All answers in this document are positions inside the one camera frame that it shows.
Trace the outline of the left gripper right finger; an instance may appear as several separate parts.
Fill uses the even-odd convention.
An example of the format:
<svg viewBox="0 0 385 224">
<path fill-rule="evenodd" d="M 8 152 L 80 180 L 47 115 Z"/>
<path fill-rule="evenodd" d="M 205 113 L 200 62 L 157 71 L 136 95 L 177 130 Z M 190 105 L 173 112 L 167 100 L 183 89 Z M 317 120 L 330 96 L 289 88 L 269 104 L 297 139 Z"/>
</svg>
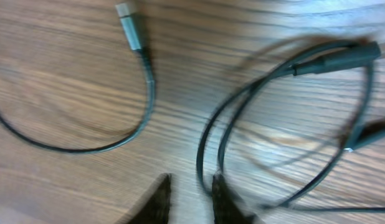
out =
<svg viewBox="0 0 385 224">
<path fill-rule="evenodd" d="M 232 198 L 221 174 L 212 178 L 212 204 L 215 224 L 254 224 L 256 215 L 244 215 Z"/>
</svg>

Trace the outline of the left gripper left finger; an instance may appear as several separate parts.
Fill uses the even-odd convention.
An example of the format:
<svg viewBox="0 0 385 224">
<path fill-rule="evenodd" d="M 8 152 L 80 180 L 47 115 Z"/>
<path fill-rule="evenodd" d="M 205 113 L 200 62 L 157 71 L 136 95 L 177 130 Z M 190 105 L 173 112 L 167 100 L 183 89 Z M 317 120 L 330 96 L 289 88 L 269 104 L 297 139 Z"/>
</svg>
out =
<svg viewBox="0 0 385 224">
<path fill-rule="evenodd" d="M 172 174 L 163 173 L 135 205 L 126 224 L 168 224 L 171 208 Z"/>
</svg>

